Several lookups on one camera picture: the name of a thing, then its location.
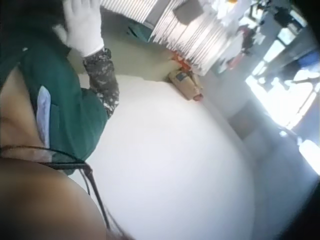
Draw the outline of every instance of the hand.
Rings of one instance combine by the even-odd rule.
[[[90,56],[104,47],[101,37],[100,0],[64,0],[64,16],[67,31],[62,25],[53,28],[61,41]]]

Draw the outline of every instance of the bright window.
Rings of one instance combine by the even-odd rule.
[[[320,175],[320,147],[310,140],[305,140],[299,146],[299,151],[313,170]]]
[[[307,21],[300,15],[298,14],[295,10],[290,11],[290,15],[297,20],[303,27],[307,26]]]
[[[253,70],[252,72],[252,75],[257,75],[261,70],[262,68],[264,67],[265,65],[265,62],[264,61],[261,61],[259,62],[259,64],[255,67],[255,69]]]
[[[278,34],[278,38],[284,42],[284,44],[289,45],[296,38],[296,35],[288,28],[282,28]]]
[[[286,47],[279,40],[275,40],[263,59],[269,63],[276,56],[278,56],[279,53],[281,53],[285,48]]]

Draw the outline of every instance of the skin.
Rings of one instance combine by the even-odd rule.
[[[0,92],[0,146],[12,145],[44,147],[18,68],[11,71]],[[2,218],[4,222],[12,218],[21,228],[43,232],[39,239],[57,234],[56,239],[131,240],[107,230],[98,207],[77,183],[36,163],[47,161],[46,152],[39,150],[1,152],[0,233]]]
[[[18,68],[11,71],[0,92],[0,146],[10,145],[44,147],[29,92]],[[33,150],[10,151],[3,157],[39,159]]]
[[[59,171],[31,161],[1,158],[0,193],[2,217],[10,216],[21,229],[35,231],[35,237],[106,239],[96,204]]]

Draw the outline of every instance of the black cord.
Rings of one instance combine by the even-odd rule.
[[[86,186],[86,191],[87,191],[88,195],[91,196],[90,187],[89,187],[89,184],[88,184],[88,181],[87,181],[87,177],[86,177],[86,175],[85,175],[83,170],[79,169],[79,171],[80,171],[80,174],[83,177],[83,180],[84,180],[84,183],[85,183],[85,186]]]

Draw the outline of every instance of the camouflage sleeve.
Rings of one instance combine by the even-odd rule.
[[[84,58],[83,64],[90,78],[90,90],[100,99],[110,118],[119,104],[119,87],[111,51],[104,48]]]

